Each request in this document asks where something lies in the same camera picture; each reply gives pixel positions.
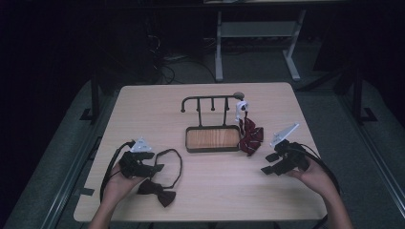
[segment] black metal frame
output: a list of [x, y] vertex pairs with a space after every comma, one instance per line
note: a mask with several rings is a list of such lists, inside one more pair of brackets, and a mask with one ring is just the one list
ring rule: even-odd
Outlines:
[[[187, 100], [190, 99], [195, 99], [197, 100], [197, 109], [196, 111], [199, 113], [199, 126], [197, 127], [188, 127], [185, 130], [185, 135], [187, 135], [187, 133], [189, 131], [194, 131], [194, 130], [222, 130], [222, 129], [235, 129], [238, 131], [238, 133], [240, 132], [240, 129], [238, 126], [235, 125], [226, 125], [226, 111], [229, 111], [229, 102], [228, 99], [230, 97], [239, 99], [241, 101], [244, 100], [245, 95], [242, 93], [235, 93], [233, 95], [206, 95], [206, 96], [189, 96], [187, 98], [185, 98], [182, 102], [181, 102], [181, 112], [184, 113], [185, 109], [184, 109], [184, 104]], [[211, 111], [214, 112], [215, 111], [215, 103], [214, 103], [214, 99], [215, 98], [223, 98], [225, 99], [225, 103], [224, 103], [224, 123], [222, 126], [203, 126], [202, 124], [202, 111], [201, 111], [201, 99], [211, 99]], [[199, 149], [190, 149], [187, 147], [187, 137], [185, 138], [185, 148], [187, 149], [187, 152], [189, 153], [203, 153], [203, 152], [229, 152], [229, 151], [239, 151], [238, 146], [236, 145], [235, 147], [217, 147], [217, 148], [199, 148]]]

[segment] wooden tray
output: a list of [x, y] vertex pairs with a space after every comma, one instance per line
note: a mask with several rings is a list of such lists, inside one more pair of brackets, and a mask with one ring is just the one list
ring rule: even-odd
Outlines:
[[239, 151], [239, 127], [189, 127], [185, 131], [185, 147], [189, 153]]

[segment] table leg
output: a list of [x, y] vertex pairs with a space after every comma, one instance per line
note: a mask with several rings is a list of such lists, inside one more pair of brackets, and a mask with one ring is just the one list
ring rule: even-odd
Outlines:
[[297, 43], [298, 36], [300, 35], [300, 31], [303, 25], [304, 17], [306, 14], [306, 10], [301, 10], [300, 15], [298, 17], [297, 23], [295, 24], [294, 31], [291, 37], [291, 44], [289, 45], [287, 50], [283, 51], [284, 58], [286, 59], [289, 72], [291, 77], [294, 81], [299, 81], [301, 79], [297, 68], [295, 67], [294, 61], [292, 60], [292, 53], [295, 49], [295, 44]]
[[221, 12], [218, 12], [217, 23], [217, 52], [215, 53], [215, 80], [222, 82], [223, 77], [223, 60], [221, 58]]

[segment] dark background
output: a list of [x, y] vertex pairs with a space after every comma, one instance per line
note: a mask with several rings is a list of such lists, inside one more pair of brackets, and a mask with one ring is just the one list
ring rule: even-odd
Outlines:
[[[99, 75], [105, 93], [126, 84], [152, 84], [159, 78], [153, 69], [159, 58], [148, 51], [147, 34], [160, 36], [163, 46], [194, 55], [202, 54], [203, 37], [215, 37], [215, 11], [151, 16], [150, 11], [88, 9], [94, 6], [101, 6], [100, 1], [0, 1], [0, 226], [75, 95], [93, 74]], [[311, 9], [300, 36], [325, 40], [318, 70], [333, 71], [349, 61], [359, 66], [403, 126], [404, 10], [394, 1]], [[262, 18], [254, 13], [252, 20], [257, 17]]]

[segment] person's left hand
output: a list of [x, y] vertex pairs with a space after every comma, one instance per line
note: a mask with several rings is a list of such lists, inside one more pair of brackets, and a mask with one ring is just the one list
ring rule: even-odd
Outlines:
[[104, 189], [103, 201], [118, 204], [137, 184], [145, 179], [145, 177], [127, 178], [119, 170], [120, 167], [117, 163], [111, 171], [112, 177]]

